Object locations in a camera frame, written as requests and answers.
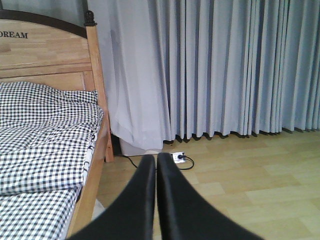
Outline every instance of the electrical outlet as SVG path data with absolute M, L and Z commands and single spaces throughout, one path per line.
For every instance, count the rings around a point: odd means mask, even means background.
M 178 158 L 179 155 L 185 155 L 185 153 L 183 151 L 171 153 L 174 163 L 175 164 L 185 163 L 186 160 L 184 158 Z

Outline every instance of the black and white checkered blanket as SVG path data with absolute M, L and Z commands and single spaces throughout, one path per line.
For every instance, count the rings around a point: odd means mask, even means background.
M 80 188 L 0 196 L 0 239 L 57 240 Z
M 59 239 L 84 185 L 97 92 L 0 82 L 0 239 Z
M 82 186 L 102 116 L 95 91 L 0 82 L 0 196 Z

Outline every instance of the black cable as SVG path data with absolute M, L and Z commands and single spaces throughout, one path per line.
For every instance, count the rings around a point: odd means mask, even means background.
M 194 167 L 194 165 L 195 165 L 195 161 L 193 161 L 191 157 L 188 157 L 188 156 L 186 156 L 186 155 L 179 155 L 179 156 L 178 156 L 178 159 L 186 159 L 186 160 L 188 160 L 189 162 L 192 163 L 192 165 L 189 166 L 189 167 L 185 167 L 185 168 L 179 168 L 179 167 L 178 167 L 180 170 L 190 170 L 190 169 L 192 169 L 192 168 Z
M 130 160 L 130 162 L 132 163 L 132 165 L 137 169 L 138 168 L 138 166 L 137 165 L 135 165 L 135 163 L 132 161 L 132 159 L 130 158 L 130 157 L 128 157 L 128 156 L 125 156 L 125 155 L 122 155 L 122 154 L 116 154 L 116 155 L 114 155 L 114 157 L 120 157 L 120 158 L 126 158 L 126 159 L 129 159 Z
M 126 155 L 115 154 L 114 157 L 129 159 L 130 162 L 132 163 L 132 165 L 133 165 L 135 168 L 138 168 L 138 166 L 135 165 L 135 163 L 132 161 L 132 159 L 131 159 L 130 157 L 126 156 Z M 194 165 L 195 165 L 195 161 L 193 161 L 191 157 L 188 157 L 188 156 L 186 156 L 186 155 L 179 155 L 178 158 L 179 158 L 179 159 L 186 159 L 186 160 L 188 160 L 189 162 L 191 162 L 191 164 L 192 164 L 191 166 L 185 167 L 185 168 L 179 168 L 179 167 L 178 167 L 180 170 L 190 170 L 190 169 L 192 169 L 192 168 L 194 167 Z

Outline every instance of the sheer curtain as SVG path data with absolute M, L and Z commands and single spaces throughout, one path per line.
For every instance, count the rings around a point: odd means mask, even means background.
M 153 1 L 90 0 L 106 80 L 112 133 L 126 155 L 161 151 L 169 137 Z

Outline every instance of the laminate floor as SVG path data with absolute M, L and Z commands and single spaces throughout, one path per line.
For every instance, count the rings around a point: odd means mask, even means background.
M 175 140 L 163 151 L 191 157 L 194 168 L 182 172 L 193 187 L 226 216 L 266 240 L 320 240 L 320 132 Z M 140 159 L 132 157 L 136 164 Z M 108 207 L 134 172 L 126 158 L 105 163 L 99 201 Z M 153 239 L 161 239 L 157 210 Z

